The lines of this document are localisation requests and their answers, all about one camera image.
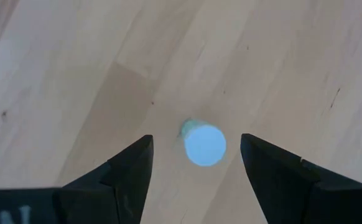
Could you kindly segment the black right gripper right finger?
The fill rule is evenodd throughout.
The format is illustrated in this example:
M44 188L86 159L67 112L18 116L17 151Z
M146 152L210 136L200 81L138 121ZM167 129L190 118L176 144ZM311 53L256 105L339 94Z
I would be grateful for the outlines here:
M303 223L317 174L302 158L252 134L242 134L241 155L248 179L268 223Z

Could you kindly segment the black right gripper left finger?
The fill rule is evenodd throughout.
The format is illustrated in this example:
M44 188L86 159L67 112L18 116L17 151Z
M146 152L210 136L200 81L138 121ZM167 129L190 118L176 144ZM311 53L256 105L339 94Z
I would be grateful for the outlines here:
M61 189L62 223L140 223L152 175L154 139L145 135Z

